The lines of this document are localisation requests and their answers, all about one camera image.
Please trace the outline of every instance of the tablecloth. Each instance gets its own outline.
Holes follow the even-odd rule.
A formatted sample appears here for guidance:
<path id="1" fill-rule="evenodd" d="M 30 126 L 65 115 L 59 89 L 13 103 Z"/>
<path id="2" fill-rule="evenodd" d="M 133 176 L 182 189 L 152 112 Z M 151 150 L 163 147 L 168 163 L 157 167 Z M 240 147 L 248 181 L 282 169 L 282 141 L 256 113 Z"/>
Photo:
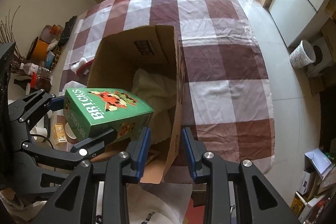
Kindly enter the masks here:
<path id="1" fill-rule="evenodd" d="M 270 84 L 252 28 L 237 0 L 105 0 L 77 19 L 60 90 L 70 70 L 92 60 L 103 37 L 145 25 L 172 25 L 186 64 L 183 125 L 222 158 L 250 159 L 266 173 L 274 159 Z M 178 156 L 165 182 L 187 182 Z"/>

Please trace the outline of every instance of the white trash bin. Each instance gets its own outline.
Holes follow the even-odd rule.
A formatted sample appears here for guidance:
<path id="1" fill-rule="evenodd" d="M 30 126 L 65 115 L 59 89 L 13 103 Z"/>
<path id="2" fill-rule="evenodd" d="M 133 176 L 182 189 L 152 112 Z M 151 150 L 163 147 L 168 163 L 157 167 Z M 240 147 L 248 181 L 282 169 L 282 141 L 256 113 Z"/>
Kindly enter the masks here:
<path id="1" fill-rule="evenodd" d="M 293 68 L 300 69 L 314 63 L 316 60 L 313 46 L 307 40 L 301 40 L 300 44 L 290 54 L 289 61 Z"/>

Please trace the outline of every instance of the plastic bottle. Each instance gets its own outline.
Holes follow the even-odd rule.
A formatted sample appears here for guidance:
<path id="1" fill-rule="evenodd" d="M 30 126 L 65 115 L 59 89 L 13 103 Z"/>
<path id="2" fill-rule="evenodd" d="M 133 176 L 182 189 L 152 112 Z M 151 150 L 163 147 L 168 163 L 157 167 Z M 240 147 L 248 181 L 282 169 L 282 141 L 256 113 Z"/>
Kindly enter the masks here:
<path id="1" fill-rule="evenodd" d="M 24 70 L 24 72 L 27 75 L 33 75 L 33 73 L 35 73 L 37 76 L 42 76 L 44 78 L 50 79 L 51 77 L 51 71 L 44 68 L 44 67 L 40 67 L 38 65 L 35 65 L 33 63 L 21 63 L 20 69 Z"/>

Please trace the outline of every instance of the bricks box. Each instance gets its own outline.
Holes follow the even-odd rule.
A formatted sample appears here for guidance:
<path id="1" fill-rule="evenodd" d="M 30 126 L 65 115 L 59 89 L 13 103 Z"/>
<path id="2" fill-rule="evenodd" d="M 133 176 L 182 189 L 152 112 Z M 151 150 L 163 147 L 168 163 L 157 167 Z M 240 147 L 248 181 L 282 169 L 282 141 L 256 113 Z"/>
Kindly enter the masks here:
<path id="1" fill-rule="evenodd" d="M 147 103 L 122 89 L 68 88 L 64 96 L 64 115 L 80 141 L 110 128 L 118 131 L 115 142 L 137 139 L 152 113 Z"/>

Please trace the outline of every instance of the white cup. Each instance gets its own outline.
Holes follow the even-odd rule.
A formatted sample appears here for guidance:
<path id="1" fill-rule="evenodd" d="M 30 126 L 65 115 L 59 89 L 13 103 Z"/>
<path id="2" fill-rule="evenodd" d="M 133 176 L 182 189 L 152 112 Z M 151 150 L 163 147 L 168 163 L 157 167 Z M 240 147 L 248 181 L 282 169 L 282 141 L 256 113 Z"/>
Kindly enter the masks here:
<path id="1" fill-rule="evenodd" d="M 47 137 L 48 136 L 48 131 L 47 131 L 46 128 L 34 126 L 32 128 L 32 130 L 30 131 L 30 134 L 38 134 L 38 135 L 42 135 L 44 137 Z M 42 137 L 35 137 L 35 136 L 33 136 L 33 139 L 37 142 L 43 142 L 43 140 L 44 140 L 44 138 L 42 138 Z"/>

